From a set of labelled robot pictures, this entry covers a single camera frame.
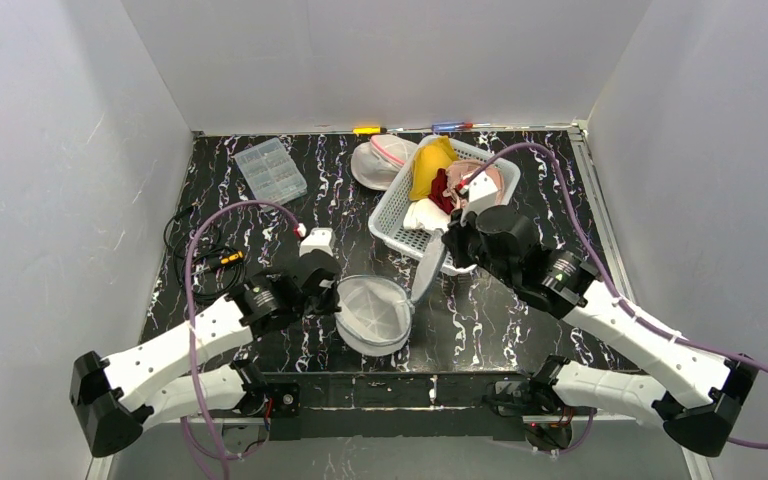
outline robotic arm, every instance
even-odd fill
[[[313,229],[288,268],[253,275],[198,314],[198,363],[282,330],[305,315],[337,309],[340,266],[330,229]],[[101,358],[82,355],[73,365],[69,399],[94,457],[116,453],[143,431],[199,411],[189,370],[189,323],[130,350]],[[238,360],[200,376],[209,408],[239,409],[260,401],[269,387],[260,372]]]
[[[524,410],[596,407],[659,425],[677,443],[718,456],[757,369],[675,343],[681,333],[635,306],[673,335],[662,338],[625,315],[597,270],[570,252],[540,244],[531,220],[508,205],[453,213],[443,242],[455,267],[487,270],[531,308],[590,332],[648,375],[597,370],[552,355],[502,400]]]

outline yellow cloth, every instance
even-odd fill
[[[437,170],[449,168],[458,154],[452,148],[449,137],[440,137],[419,149],[411,166],[413,186],[408,198],[412,202],[428,198],[431,195],[431,182],[437,177]]]

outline marble tabletop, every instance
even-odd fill
[[[402,134],[419,142],[422,134]],[[570,138],[565,130],[463,132],[453,138],[489,151],[520,141],[552,149],[565,178],[581,224],[597,251],[599,235],[579,178]],[[170,229],[172,239],[195,229],[219,208],[253,198],[231,158],[237,152],[273,136],[199,137],[182,189],[179,208],[200,205]],[[353,134],[280,135],[307,181],[307,195],[286,204],[308,228],[331,227],[335,255],[343,276],[375,274],[408,287],[416,262],[384,245],[369,233],[367,221],[382,192],[356,182],[350,171],[354,148],[368,140]],[[511,204],[531,218],[542,241],[586,258],[573,233],[551,167],[530,151],[506,158],[516,163],[522,177]],[[248,267],[288,262],[298,255],[298,244],[280,214],[247,210],[219,220],[226,241],[245,252]],[[167,254],[157,277],[141,341],[147,341],[184,320],[186,301]],[[598,368],[623,370],[633,365],[603,342],[579,329],[529,309],[501,283],[476,269],[469,275],[440,274],[426,299],[417,306],[407,344],[385,357],[366,357],[340,338],[333,317],[304,318],[254,344],[215,357],[223,364],[234,355],[254,359],[264,372],[507,372],[537,369],[547,355],[559,354]]]

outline gray floor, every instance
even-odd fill
[[[199,438],[207,445],[203,425]],[[246,445],[255,432],[242,431]],[[596,422],[578,450],[552,460],[484,438],[328,438],[272,442],[235,479],[689,479],[681,449],[659,430],[630,421]],[[520,448],[525,443],[517,443]],[[209,461],[221,473],[217,461]],[[177,424],[148,431],[116,456],[111,479],[202,478]]]

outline maroon fabric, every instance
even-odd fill
[[[428,195],[428,199],[434,202],[434,205],[440,207],[440,210],[446,212],[446,215],[452,213],[452,210],[455,209],[452,199],[443,196],[443,192],[447,188],[449,188],[449,177],[446,176],[446,169],[440,168],[437,170],[437,176],[431,181],[431,194]]]

